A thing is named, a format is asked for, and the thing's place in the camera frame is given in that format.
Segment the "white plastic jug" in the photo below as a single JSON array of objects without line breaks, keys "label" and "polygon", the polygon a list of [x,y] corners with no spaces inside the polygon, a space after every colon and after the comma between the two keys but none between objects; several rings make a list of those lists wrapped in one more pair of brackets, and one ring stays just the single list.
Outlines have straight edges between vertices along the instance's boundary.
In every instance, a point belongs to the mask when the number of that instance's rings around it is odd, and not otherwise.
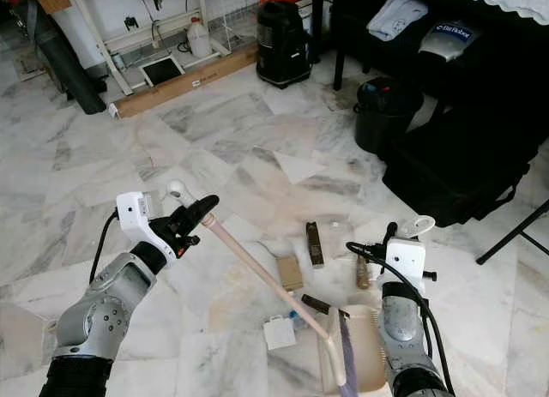
[{"label": "white plastic jug", "polygon": [[187,30],[187,40],[190,52],[195,57],[209,57],[212,55],[213,48],[209,41],[209,31],[201,18],[192,17],[191,24]]}]

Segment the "beige broom with purple bristles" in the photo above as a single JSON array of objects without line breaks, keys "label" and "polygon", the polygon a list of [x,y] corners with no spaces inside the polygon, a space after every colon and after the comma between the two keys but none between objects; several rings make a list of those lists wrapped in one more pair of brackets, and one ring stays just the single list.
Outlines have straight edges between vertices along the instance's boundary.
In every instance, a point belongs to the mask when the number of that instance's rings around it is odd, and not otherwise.
[{"label": "beige broom with purple bristles", "polygon": [[305,305],[300,303],[297,299],[292,298],[289,292],[285,291],[285,288],[275,280],[275,277],[272,276],[270,272],[268,272],[267,269],[264,268],[262,264],[260,264],[258,260],[256,260],[255,257],[223,227],[220,221],[212,213],[200,215],[200,224],[211,230],[211,232],[214,233],[220,241],[223,241],[224,245],[232,250],[232,252],[234,252],[263,283],[266,283],[271,290],[274,290],[275,294],[279,296],[279,299],[282,299],[287,306],[296,310],[301,318],[305,319],[307,325],[317,331],[317,337],[322,340],[323,346],[325,347],[327,362],[329,362],[330,366],[329,370],[336,382],[340,397],[359,397],[357,378],[354,377],[354,374],[352,373],[353,367],[346,366],[344,361],[344,357],[350,357],[352,353],[345,352],[341,349],[342,346],[347,344],[346,340],[342,339],[340,335],[334,337],[334,335],[327,331],[317,319],[307,314]]}]

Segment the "black rolled tube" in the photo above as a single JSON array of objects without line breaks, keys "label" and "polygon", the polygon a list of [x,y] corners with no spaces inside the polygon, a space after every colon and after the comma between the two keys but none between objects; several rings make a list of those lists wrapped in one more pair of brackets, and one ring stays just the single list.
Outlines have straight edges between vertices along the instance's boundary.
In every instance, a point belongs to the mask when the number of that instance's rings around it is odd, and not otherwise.
[{"label": "black rolled tube", "polygon": [[58,76],[65,90],[77,100],[88,115],[105,111],[107,106],[99,97],[94,80],[79,63],[78,56],[63,35],[63,29],[50,14],[45,13],[36,0],[24,0],[17,5],[23,16],[30,39],[45,56],[51,70]]}]

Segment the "silver BitRobot printed bag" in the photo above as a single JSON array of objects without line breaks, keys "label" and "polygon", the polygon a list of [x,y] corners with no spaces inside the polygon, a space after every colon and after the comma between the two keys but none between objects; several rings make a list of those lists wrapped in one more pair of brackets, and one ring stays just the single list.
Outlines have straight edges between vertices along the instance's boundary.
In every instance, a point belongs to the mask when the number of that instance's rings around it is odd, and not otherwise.
[{"label": "silver BitRobot printed bag", "polygon": [[464,21],[440,21],[428,30],[420,41],[419,52],[431,53],[452,61],[482,36],[479,26],[464,23]]}]

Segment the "beige long-handled dustpan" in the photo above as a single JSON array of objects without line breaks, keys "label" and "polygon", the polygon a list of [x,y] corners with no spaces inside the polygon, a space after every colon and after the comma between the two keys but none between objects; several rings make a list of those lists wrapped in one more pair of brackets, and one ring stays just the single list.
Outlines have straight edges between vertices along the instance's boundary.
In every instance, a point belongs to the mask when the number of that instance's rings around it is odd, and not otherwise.
[{"label": "beige long-handled dustpan", "polygon": [[[435,220],[420,215],[404,226],[397,225],[395,237],[419,240],[434,228]],[[348,243],[354,255],[368,260],[369,245]],[[349,304],[330,308],[329,325],[342,331],[350,352],[344,357],[353,367],[358,394],[384,392],[391,397],[454,397],[446,365],[436,365],[444,358],[442,335],[423,291],[417,290],[387,263],[369,262],[370,282],[379,287],[380,306]],[[425,271],[424,284],[435,280],[436,273]],[[329,367],[322,370],[322,385],[330,397],[340,397]]]}]

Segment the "dark flat wrapper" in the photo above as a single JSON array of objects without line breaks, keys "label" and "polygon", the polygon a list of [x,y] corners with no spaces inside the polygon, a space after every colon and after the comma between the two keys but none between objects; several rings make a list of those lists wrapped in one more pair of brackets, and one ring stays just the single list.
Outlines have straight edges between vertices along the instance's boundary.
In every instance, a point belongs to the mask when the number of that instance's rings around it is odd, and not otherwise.
[{"label": "dark flat wrapper", "polygon": [[314,298],[309,294],[302,294],[299,300],[301,300],[301,303],[305,304],[306,307],[309,307],[310,310],[314,310],[315,314],[325,316],[329,314],[330,306],[324,302],[324,300]]}]

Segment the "small brown bottle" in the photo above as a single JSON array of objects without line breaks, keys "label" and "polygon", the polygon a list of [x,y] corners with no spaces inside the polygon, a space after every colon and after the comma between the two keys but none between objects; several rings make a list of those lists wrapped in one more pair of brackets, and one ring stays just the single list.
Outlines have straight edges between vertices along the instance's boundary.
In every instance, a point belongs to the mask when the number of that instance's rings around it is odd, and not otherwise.
[{"label": "small brown bottle", "polygon": [[369,290],[371,287],[369,262],[361,255],[354,256],[354,259],[356,259],[354,261],[356,264],[356,285],[360,290]]}]

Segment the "long wooden plank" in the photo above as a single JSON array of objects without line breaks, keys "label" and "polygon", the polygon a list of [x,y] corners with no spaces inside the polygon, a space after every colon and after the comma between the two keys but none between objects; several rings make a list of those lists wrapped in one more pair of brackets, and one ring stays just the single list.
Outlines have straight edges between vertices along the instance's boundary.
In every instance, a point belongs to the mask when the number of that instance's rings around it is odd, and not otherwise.
[{"label": "long wooden plank", "polygon": [[168,100],[180,98],[181,95],[248,67],[257,60],[257,52],[258,44],[247,45],[242,51],[232,53],[231,56],[223,57],[215,63],[204,65],[193,73],[178,76],[144,92],[115,100],[107,106],[107,111],[116,118],[127,118],[153,110],[154,107]]}]

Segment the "white wooden rack frame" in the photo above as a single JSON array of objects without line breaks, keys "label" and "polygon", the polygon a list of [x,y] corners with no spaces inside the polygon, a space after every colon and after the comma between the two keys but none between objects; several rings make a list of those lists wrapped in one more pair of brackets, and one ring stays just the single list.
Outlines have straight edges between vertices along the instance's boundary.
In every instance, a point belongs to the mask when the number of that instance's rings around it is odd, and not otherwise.
[{"label": "white wooden rack frame", "polygon": [[[223,9],[209,0],[67,0],[69,8],[56,17],[74,40],[79,57],[102,65],[107,80],[124,96],[151,88],[140,67],[148,61],[173,55],[184,74],[215,63],[235,52]],[[209,31],[213,53],[195,57],[187,30],[199,17]]]}]

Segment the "black round bucket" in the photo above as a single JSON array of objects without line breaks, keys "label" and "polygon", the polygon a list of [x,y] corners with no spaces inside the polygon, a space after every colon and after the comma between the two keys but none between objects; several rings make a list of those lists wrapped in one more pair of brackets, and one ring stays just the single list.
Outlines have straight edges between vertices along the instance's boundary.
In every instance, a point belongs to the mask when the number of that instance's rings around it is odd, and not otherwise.
[{"label": "black round bucket", "polygon": [[425,99],[412,82],[380,76],[358,87],[353,110],[354,141],[367,153],[384,155],[389,143],[403,135]]}]

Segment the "white-framed dark tablet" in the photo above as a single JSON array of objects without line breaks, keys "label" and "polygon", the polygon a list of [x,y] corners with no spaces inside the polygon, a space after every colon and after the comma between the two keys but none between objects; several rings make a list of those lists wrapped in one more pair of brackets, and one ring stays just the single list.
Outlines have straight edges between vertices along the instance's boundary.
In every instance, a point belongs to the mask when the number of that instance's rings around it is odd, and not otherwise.
[{"label": "white-framed dark tablet", "polygon": [[173,55],[160,57],[160,59],[148,61],[140,67],[142,79],[150,87],[168,82],[184,75],[184,68],[178,63]]}]

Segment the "clear plastic cup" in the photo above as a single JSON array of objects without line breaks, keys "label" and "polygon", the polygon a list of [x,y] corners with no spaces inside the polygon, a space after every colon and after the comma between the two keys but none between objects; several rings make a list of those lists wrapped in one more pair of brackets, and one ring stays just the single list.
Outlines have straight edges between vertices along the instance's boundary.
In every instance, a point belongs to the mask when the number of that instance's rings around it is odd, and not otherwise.
[{"label": "clear plastic cup", "polygon": [[319,240],[323,244],[344,244],[353,235],[353,224],[349,215],[318,215],[315,221]]}]

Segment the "black slanted metal leg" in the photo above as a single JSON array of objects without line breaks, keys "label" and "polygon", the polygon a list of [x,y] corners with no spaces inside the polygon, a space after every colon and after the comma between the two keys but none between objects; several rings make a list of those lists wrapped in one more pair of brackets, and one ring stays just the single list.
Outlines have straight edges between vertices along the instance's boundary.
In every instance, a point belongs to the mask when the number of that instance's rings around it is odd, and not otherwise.
[{"label": "black slanted metal leg", "polygon": [[510,232],[507,232],[506,235],[502,237],[502,239],[499,240],[498,243],[494,244],[493,247],[488,249],[487,252],[484,253],[484,255],[479,256],[477,259],[477,264],[483,265],[484,263],[486,263],[487,260],[490,259],[491,256],[496,255],[499,250],[505,247],[505,245],[509,244],[510,241],[513,241],[515,238],[518,237],[526,239],[536,249],[544,252],[546,256],[549,256],[549,248],[546,248],[544,244],[539,243],[539,241],[534,239],[532,236],[529,235],[528,232],[526,232],[526,229],[529,228],[529,226],[532,225],[535,220],[540,220],[540,218],[544,217],[545,215],[549,215],[549,200],[545,200],[544,202],[542,202],[542,204],[538,208],[536,208],[528,217],[526,217],[525,220],[519,222],[519,224],[514,229],[511,229]]}]

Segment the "black canister vacuum cleaner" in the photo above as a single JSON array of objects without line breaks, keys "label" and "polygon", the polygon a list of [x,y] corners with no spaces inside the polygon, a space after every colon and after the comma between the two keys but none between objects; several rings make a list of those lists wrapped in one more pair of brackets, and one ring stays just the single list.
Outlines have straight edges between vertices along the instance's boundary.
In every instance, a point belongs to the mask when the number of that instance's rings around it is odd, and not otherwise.
[{"label": "black canister vacuum cleaner", "polygon": [[309,78],[312,63],[307,51],[310,35],[297,4],[262,3],[257,13],[257,75],[280,90]]}]

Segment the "white folded garment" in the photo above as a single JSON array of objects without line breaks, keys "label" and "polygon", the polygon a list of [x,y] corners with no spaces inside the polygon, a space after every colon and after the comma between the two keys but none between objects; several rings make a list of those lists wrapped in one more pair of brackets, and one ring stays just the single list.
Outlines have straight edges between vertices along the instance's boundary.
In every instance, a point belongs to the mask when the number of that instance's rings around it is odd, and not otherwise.
[{"label": "white folded garment", "polygon": [[388,43],[428,13],[428,6],[420,0],[387,0],[367,24],[367,32]]}]

